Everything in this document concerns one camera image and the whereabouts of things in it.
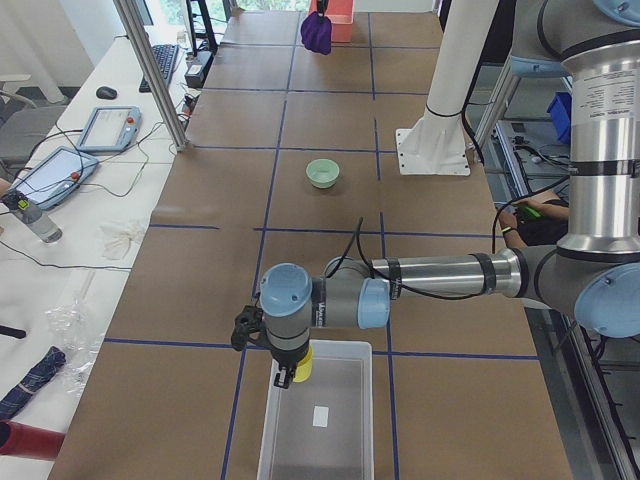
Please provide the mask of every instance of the white label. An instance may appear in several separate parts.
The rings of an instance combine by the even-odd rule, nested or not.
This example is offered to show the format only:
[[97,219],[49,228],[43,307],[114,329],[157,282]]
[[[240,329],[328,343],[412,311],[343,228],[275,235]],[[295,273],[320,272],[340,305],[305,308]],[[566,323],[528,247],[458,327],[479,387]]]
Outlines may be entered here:
[[329,425],[329,407],[316,405],[313,409],[313,426],[327,428],[327,425]]
[[200,65],[199,63],[196,63],[196,64],[191,65],[191,68],[189,69],[187,74],[188,75],[197,75],[198,73],[200,73],[200,70],[202,70],[202,65]]
[[640,117],[640,74],[637,69],[604,73],[573,84],[574,125]]

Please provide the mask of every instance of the blue joint cap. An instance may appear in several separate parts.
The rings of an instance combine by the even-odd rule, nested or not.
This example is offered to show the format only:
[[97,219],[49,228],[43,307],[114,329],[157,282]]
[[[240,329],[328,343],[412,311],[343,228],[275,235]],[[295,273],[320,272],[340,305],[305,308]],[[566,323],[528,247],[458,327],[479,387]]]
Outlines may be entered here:
[[640,264],[620,265],[585,288],[574,308],[580,325],[614,338],[640,333]]
[[358,326],[363,329],[384,327],[389,321],[390,311],[389,284],[384,280],[366,278],[358,301]]
[[293,263],[271,267],[260,282],[260,305],[271,317],[293,315],[311,298],[312,281],[304,268]]
[[607,17],[623,25],[640,27],[640,4],[635,0],[593,0]]

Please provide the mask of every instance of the computer keyboard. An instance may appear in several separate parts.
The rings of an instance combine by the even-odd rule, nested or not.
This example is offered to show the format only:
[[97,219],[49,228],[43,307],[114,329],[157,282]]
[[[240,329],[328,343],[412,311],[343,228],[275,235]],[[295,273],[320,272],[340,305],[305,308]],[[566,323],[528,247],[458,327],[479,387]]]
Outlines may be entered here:
[[[164,83],[166,85],[169,85],[169,82],[171,81],[171,75],[173,75],[173,66],[176,63],[176,59],[178,58],[178,51],[180,50],[180,47],[178,47],[178,45],[166,44],[154,45],[151,48],[153,49],[153,54],[156,57],[156,61],[158,62],[160,71],[162,72]],[[144,78],[140,82],[138,91],[140,93],[151,91],[149,83],[147,83]]]

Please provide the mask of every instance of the brown paper covered table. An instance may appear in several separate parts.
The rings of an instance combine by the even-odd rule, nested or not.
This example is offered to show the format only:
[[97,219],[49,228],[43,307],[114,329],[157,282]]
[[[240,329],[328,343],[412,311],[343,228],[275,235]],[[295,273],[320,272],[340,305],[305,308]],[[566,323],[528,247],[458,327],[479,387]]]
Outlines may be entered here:
[[[230,22],[50,479],[255,479],[270,357],[229,336],[261,273],[320,274],[360,216],[370,257],[489,250],[481,166],[398,172],[437,18],[357,14],[328,57],[300,46],[302,18]],[[305,178],[320,157],[342,170],[327,191]],[[571,478],[519,301],[401,299],[387,329],[313,336],[373,346],[376,478]]]

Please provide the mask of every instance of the table surface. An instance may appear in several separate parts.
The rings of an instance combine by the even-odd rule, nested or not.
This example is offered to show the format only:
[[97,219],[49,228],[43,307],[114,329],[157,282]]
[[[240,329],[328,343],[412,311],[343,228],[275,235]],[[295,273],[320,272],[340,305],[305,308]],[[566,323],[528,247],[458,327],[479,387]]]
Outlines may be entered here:
[[[154,43],[169,43],[156,29],[149,29]],[[170,93],[176,104],[184,95],[183,82],[186,65],[184,52],[176,63]],[[63,231],[62,239],[55,244],[44,244],[12,215],[0,216],[4,233],[0,240],[15,247],[43,263],[57,265],[89,265],[131,267],[139,245],[131,244],[127,255],[118,261],[103,257],[104,241],[101,225],[115,222],[127,224],[139,222],[146,228],[153,207],[167,179],[175,149],[169,132],[162,122],[160,112],[150,93],[138,92],[142,72],[130,42],[116,38],[94,72],[69,104],[58,121],[63,130],[83,128],[91,111],[96,106],[134,105],[142,112],[142,124],[137,140],[156,130],[140,144],[123,154],[102,163],[88,183],[104,185],[117,194],[126,192],[141,167],[148,163],[140,179],[124,198],[108,194],[97,186],[81,186],[62,205],[50,212],[50,216]],[[108,85],[118,91],[114,101],[100,100],[95,96],[99,86]],[[69,135],[77,140],[78,135]],[[34,166],[61,145],[69,146],[64,137],[55,137],[42,144],[29,166]],[[27,337],[15,340],[0,336],[0,392],[7,392],[46,353],[51,345],[59,345],[59,337],[49,329],[45,312],[73,305],[85,282],[90,281],[84,299],[85,331],[83,338],[91,345],[98,342],[109,325],[118,299],[128,277],[128,271],[96,270],[90,277],[86,269],[43,268],[19,254],[0,245],[0,265],[3,287],[0,289],[0,324],[26,330]],[[85,353],[69,358],[73,365],[80,366]],[[59,374],[31,400],[14,420],[21,423],[66,431],[76,410],[79,397],[68,393],[75,384]],[[46,478],[52,462],[33,461],[14,457],[0,457],[0,477],[15,480],[37,480]]]
[[[327,57],[300,46],[302,18],[230,22],[50,479],[255,479],[270,357],[229,335],[261,273],[320,274],[360,216],[370,257],[490,248],[481,166],[398,172],[395,129],[422,115],[437,18],[357,14]],[[325,156],[341,178],[319,191],[304,168]],[[377,478],[571,478],[519,301],[401,299],[387,329],[313,336],[373,347]]]

